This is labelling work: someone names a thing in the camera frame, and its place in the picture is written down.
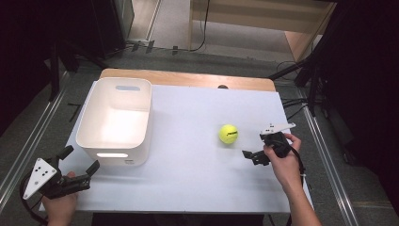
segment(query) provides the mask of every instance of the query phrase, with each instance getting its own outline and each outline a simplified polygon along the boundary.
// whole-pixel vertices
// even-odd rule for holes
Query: logo on tennis ball
[[[219,130],[219,138],[223,143],[231,144],[238,138],[238,130],[234,125],[225,124]]]

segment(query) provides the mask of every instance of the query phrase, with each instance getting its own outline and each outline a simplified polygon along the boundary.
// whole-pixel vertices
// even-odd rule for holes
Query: white table surface
[[[289,204],[272,167],[254,166],[242,150],[263,148],[259,133],[286,123],[277,92],[152,86],[152,141],[138,167],[100,166],[78,210],[142,213],[275,213]],[[79,116],[60,161],[64,174],[84,174],[93,163],[75,141]],[[239,131],[232,145],[217,134],[226,123]],[[310,199],[309,191],[304,189]]]

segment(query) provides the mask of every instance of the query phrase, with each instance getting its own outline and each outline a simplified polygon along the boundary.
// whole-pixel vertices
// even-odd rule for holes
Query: white container
[[[149,81],[102,78],[88,96],[76,143],[101,165],[141,165],[150,149],[151,109]]]

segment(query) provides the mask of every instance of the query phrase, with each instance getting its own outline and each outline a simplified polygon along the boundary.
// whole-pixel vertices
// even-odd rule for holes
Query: yellow tennis ball
[[[219,138],[223,143],[231,144],[238,138],[238,130],[231,124],[225,124],[219,130]]]

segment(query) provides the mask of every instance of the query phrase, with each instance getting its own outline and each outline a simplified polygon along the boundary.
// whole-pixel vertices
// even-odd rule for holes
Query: person's right hand
[[[284,134],[286,138],[290,139],[293,143],[291,146],[299,152],[301,140],[294,135]],[[285,193],[292,189],[302,187],[300,182],[299,163],[298,159],[293,152],[289,152],[285,158],[276,156],[272,147],[263,146],[264,153],[269,157],[272,163],[273,171],[282,185]]]
[[[72,178],[75,173],[70,171],[67,176]],[[41,201],[49,218],[49,226],[64,226],[71,223],[77,204],[77,194],[73,193],[53,200],[43,196]]]

